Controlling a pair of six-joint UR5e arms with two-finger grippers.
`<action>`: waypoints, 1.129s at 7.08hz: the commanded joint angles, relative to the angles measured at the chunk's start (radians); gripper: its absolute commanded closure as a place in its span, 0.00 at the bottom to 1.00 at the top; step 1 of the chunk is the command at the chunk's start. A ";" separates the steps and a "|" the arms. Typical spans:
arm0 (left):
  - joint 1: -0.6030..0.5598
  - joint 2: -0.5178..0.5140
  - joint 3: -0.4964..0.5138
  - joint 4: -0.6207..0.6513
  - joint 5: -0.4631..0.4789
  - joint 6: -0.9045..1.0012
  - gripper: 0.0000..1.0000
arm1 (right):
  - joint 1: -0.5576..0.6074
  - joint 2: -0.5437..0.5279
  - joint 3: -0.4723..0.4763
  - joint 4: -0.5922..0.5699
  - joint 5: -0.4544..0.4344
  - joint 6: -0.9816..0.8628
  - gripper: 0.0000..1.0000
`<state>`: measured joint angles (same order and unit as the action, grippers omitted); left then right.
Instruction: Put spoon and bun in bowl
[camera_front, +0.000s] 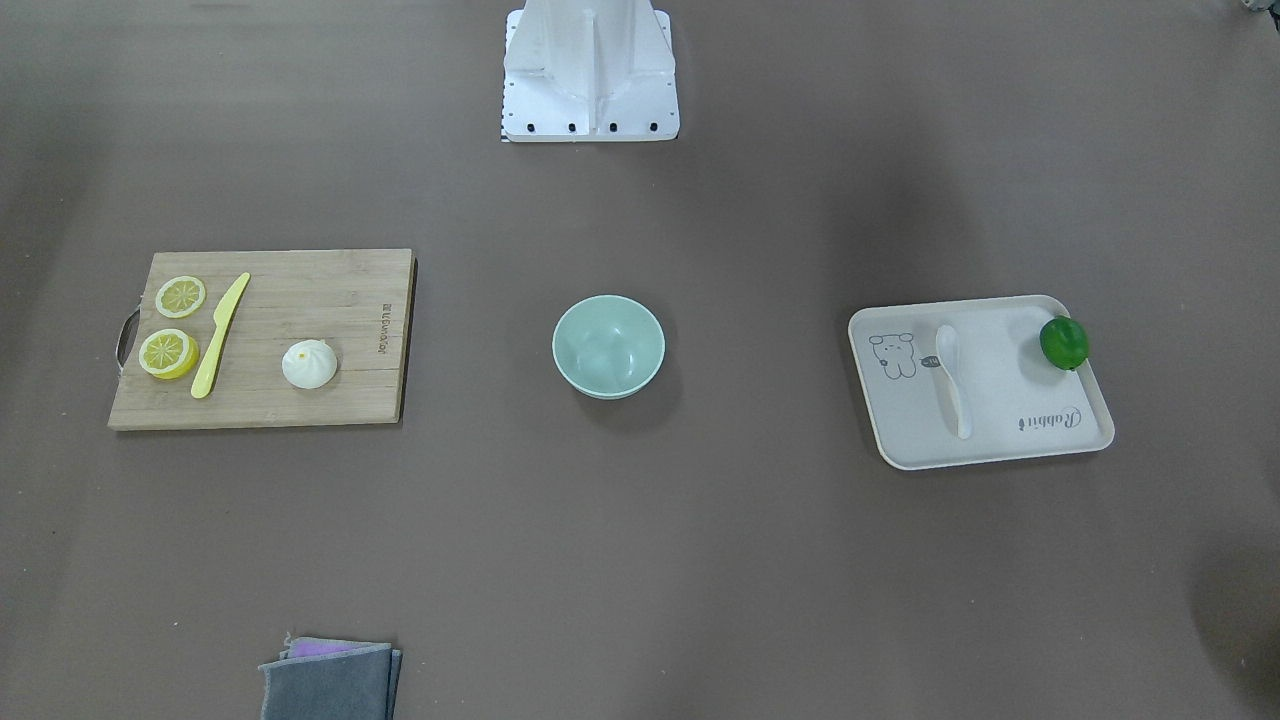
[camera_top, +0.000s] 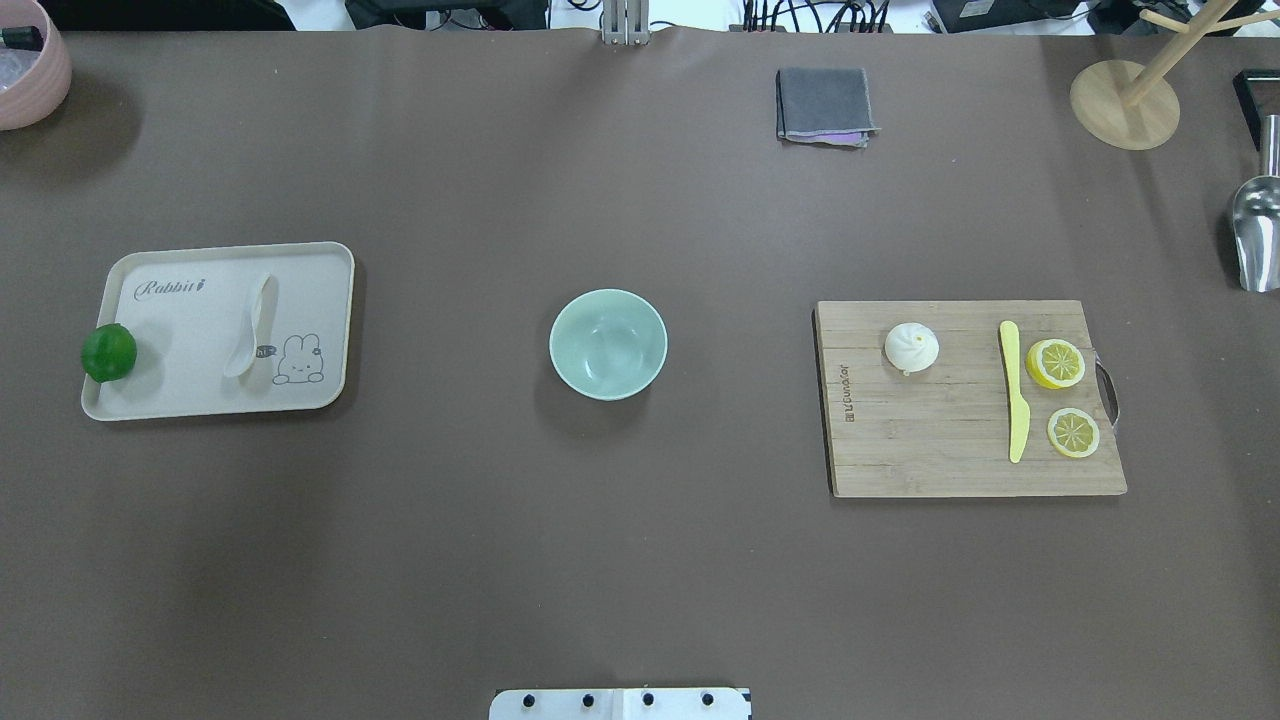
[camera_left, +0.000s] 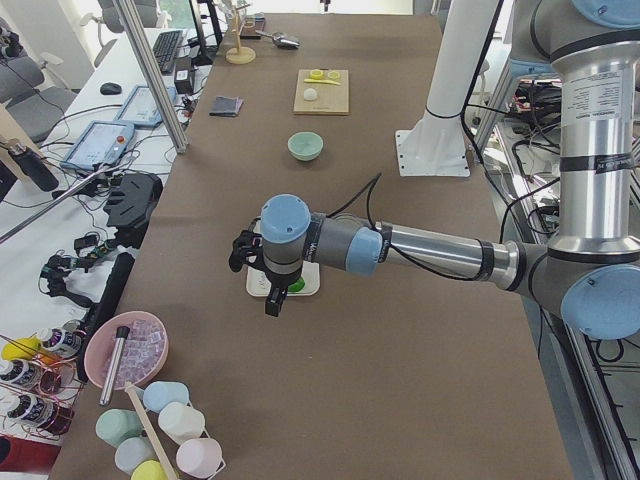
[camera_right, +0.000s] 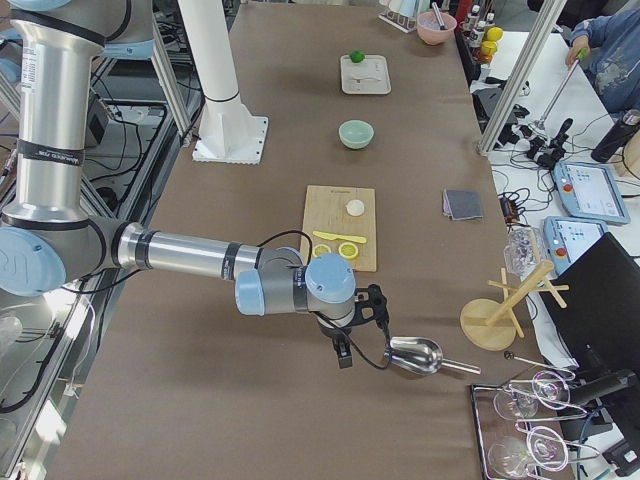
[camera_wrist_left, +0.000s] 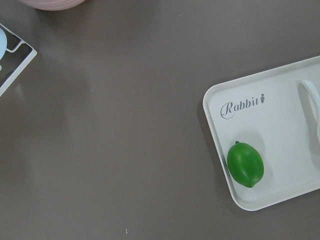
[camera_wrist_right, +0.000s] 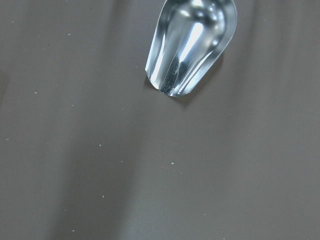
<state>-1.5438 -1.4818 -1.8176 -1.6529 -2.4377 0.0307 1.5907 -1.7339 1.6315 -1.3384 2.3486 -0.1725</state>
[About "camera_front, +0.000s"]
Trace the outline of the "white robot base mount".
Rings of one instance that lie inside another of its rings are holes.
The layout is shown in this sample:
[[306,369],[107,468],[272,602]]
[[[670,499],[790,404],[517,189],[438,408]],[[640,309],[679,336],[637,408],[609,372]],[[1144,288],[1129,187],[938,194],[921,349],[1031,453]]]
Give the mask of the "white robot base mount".
[[500,138],[671,141],[680,133],[671,18],[649,1],[526,1],[506,18]]

